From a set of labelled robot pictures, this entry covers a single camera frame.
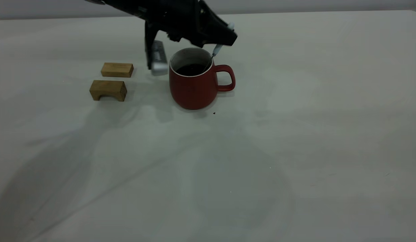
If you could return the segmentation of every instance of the dark liquid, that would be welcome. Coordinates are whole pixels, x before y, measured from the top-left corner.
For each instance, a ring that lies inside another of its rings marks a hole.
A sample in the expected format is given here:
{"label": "dark liquid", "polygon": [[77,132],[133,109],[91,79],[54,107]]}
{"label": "dark liquid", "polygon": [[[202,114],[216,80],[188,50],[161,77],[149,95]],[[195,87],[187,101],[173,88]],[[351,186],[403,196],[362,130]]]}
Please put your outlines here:
{"label": "dark liquid", "polygon": [[205,66],[201,64],[189,64],[177,70],[177,73],[183,76],[197,76],[202,74]]}

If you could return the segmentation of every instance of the mug handle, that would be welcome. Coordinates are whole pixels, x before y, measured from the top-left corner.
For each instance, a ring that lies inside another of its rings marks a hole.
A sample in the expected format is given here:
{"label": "mug handle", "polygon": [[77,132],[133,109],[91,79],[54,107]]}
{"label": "mug handle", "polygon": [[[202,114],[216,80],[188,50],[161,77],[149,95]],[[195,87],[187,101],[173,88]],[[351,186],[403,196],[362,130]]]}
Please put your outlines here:
{"label": "mug handle", "polygon": [[234,73],[233,73],[232,68],[228,65],[218,65],[218,66],[215,67],[215,72],[227,72],[230,75],[230,77],[232,78],[232,84],[218,86],[217,90],[219,92],[232,91],[235,87],[235,82],[236,82],[236,80],[234,78]]}

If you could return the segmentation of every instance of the wooden bridge block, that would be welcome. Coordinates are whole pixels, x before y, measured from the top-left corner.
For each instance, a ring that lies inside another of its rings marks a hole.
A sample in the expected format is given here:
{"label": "wooden bridge block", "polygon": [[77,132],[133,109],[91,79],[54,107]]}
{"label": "wooden bridge block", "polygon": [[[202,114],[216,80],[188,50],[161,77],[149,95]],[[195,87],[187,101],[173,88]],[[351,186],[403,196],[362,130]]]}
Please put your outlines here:
{"label": "wooden bridge block", "polygon": [[123,102],[127,89],[124,81],[99,81],[94,80],[90,87],[90,93],[94,101],[99,101],[103,95],[113,96]]}
{"label": "wooden bridge block", "polygon": [[105,63],[102,68],[102,76],[129,78],[132,76],[133,64]]}

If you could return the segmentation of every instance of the white tablecloth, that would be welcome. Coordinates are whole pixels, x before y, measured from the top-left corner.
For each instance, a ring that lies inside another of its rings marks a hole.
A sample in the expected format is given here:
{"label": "white tablecloth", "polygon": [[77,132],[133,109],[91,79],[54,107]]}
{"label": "white tablecloth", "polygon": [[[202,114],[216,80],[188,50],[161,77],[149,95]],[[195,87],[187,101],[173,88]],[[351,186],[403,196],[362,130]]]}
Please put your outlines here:
{"label": "white tablecloth", "polygon": [[416,12],[221,17],[237,84],[200,111],[140,19],[0,21],[0,242],[416,242]]}

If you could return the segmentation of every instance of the white wall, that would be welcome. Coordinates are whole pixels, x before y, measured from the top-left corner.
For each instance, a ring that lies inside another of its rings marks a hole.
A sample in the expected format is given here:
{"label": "white wall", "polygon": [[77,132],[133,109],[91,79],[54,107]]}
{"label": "white wall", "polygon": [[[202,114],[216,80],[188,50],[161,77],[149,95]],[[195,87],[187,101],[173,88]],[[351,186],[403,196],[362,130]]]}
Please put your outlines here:
{"label": "white wall", "polygon": [[[206,0],[217,13],[414,9],[416,0]],[[0,0],[0,19],[123,16],[84,0]]]}

